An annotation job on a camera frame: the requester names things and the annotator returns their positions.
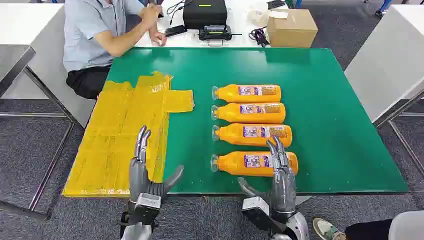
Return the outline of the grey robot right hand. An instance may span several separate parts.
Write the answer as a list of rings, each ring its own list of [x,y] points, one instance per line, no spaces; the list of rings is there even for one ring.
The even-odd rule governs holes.
[[[273,218],[289,218],[296,213],[296,180],[285,148],[277,136],[267,140],[273,163],[273,179],[268,204]]]

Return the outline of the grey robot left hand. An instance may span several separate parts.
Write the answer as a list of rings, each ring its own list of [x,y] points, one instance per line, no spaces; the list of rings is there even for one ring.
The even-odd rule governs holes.
[[[174,173],[162,183],[157,183],[149,179],[147,170],[147,145],[151,135],[151,130],[143,125],[136,138],[134,147],[134,157],[129,163],[129,201],[136,203],[142,193],[147,193],[165,198],[171,188],[178,182],[183,175],[184,166],[179,165]]]

